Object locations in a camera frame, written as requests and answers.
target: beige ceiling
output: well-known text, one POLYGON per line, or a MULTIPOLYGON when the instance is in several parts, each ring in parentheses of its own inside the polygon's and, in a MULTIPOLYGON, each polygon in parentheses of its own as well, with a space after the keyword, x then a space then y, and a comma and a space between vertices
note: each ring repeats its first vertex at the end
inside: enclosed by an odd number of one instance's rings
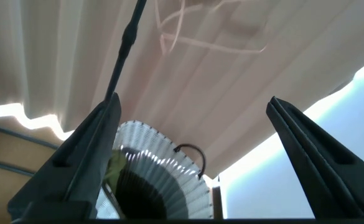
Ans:
MULTIPOLYGON (((56 114, 75 129, 105 95, 135 3, 0 0, 0 105, 20 102, 29 118, 56 114)), ((161 21, 181 7, 158 3, 161 21)), ((147 1, 116 91, 122 121, 200 146, 211 177, 274 132, 265 114, 273 95, 304 110, 364 66, 363 0, 185 2, 200 4, 164 52, 161 34, 175 34, 179 17, 159 30, 147 1)))

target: brown wall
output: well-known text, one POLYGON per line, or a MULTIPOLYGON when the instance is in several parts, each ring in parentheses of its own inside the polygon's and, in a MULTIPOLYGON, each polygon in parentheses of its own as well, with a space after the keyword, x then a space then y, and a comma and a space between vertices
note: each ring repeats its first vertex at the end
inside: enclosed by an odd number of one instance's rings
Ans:
MULTIPOLYGON (((51 129, 28 130, 14 118, 0 118, 0 126, 28 134, 39 139, 60 145, 51 129)), ((0 133, 0 161, 37 171, 53 154, 54 150, 39 144, 0 133)), ((0 169, 0 223, 10 223, 7 202, 29 180, 30 177, 0 169)))

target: green object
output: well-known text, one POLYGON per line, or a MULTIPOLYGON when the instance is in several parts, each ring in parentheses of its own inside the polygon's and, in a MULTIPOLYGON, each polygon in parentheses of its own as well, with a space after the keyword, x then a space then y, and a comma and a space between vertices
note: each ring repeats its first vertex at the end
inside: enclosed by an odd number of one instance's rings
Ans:
POLYGON ((108 161, 108 167, 105 175, 105 182, 109 185, 112 193, 115 195, 119 173, 125 167, 127 159, 121 150, 113 150, 111 159, 108 161))

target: hanging cord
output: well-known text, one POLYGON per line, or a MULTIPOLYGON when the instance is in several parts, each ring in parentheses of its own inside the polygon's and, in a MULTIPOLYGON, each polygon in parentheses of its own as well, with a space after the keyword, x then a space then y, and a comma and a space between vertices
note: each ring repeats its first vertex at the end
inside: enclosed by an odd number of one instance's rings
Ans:
POLYGON ((201 172, 198 174, 198 178, 201 179, 201 177, 204 175, 205 168, 207 166, 207 158, 205 157, 204 152, 199 147, 197 147, 193 144, 180 144, 176 148, 174 148, 174 151, 180 152, 182 147, 190 147, 192 149, 195 149, 198 153, 200 153, 201 158, 202 158, 202 168, 201 168, 201 172))
POLYGON ((129 51, 131 50, 134 41, 136 40, 136 36, 138 35, 138 24, 140 17, 142 16, 144 6, 146 5, 146 0, 138 0, 136 6, 133 11, 133 15, 131 21, 126 26, 124 34, 122 35, 122 43, 119 48, 118 58, 115 63, 115 67, 113 70, 113 74, 111 76, 111 80, 108 84, 105 101, 108 102, 115 91, 115 87, 117 86, 119 76, 121 75, 122 68, 124 67, 124 63, 126 58, 129 55, 129 51))
MULTIPOLYGON (((211 13, 215 12, 216 10, 221 8, 221 6, 224 5, 224 4, 233 3, 233 2, 242 2, 242 1, 244 1, 244 0, 222 0, 216 6, 210 7, 209 12, 211 12, 211 13)), ((219 51, 222 51, 222 52, 234 53, 234 54, 258 54, 258 53, 261 53, 267 47, 267 44, 266 44, 260 50, 241 50, 241 49, 234 49, 234 48, 231 48, 231 47, 224 47, 224 46, 216 45, 216 44, 210 44, 208 42, 203 42, 203 41, 191 39, 191 38, 188 38, 188 37, 182 37, 182 36, 180 36, 180 30, 182 28, 184 14, 188 14, 188 13, 194 12, 194 11, 199 11, 199 10, 202 10, 202 9, 205 9, 205 8, 204 8, 203 4, 198 4, 198 5, 186 7, 185 6, 185 0, 180 0, 180 5, 181 5, 181 7, 180 7, 179 11, 172 13, 171 15, 166 17, 161 22, 161 19, 159 17, 158 0, 156 0, 156 2, 155 2, 155 14, 156 14, 157 28, 161 32, 159 41, 160 41, 160 45, 161 45, 162 54, 164 54, 164 55, 170 53, 174 49, 176 42, 182 42, 182 43, 194 45, 194 46, 197 46, 197 47, 203 47, 203 48, 208 48, 208 49, 212 49, 212 50, 219 50, 219 51), (173 18, 175 18, 177 16, 179 17, 179 19, 178 19, 175 34, 169 34, 169 33, 164 32, 162 30, 162 27, 167 22, 169 22, 171 19, 173 19, 173 18), (166 47, 165 47, 165 39, 172 40, 172 45, 171 45, 169 50, 167 50, 166 47)))

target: corrugated metal sheet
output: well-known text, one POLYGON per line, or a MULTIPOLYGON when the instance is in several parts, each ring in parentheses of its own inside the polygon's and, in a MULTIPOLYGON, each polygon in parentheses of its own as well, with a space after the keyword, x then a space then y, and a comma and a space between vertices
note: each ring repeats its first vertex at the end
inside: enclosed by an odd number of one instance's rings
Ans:
MULTIPOLYGON (((0 0, 0 105, 56 114, 74 129, 104 97, 135 1, 0 0)), ((160 20, 180 1, 158 1, 160 20)), ((214 176, 268 137, 270 97, 306 109, 364 66, 364 1, 186 0, 179 40, 163 53, 148 1, 116 91, 122 121, 143 121, 203 148, 214 176), (219 6, 216 11, 211 7, 219 6), (222 52, 185 38, 260 54, 222 52)), ((167 49, 172 39, 164 39, 167 49)))

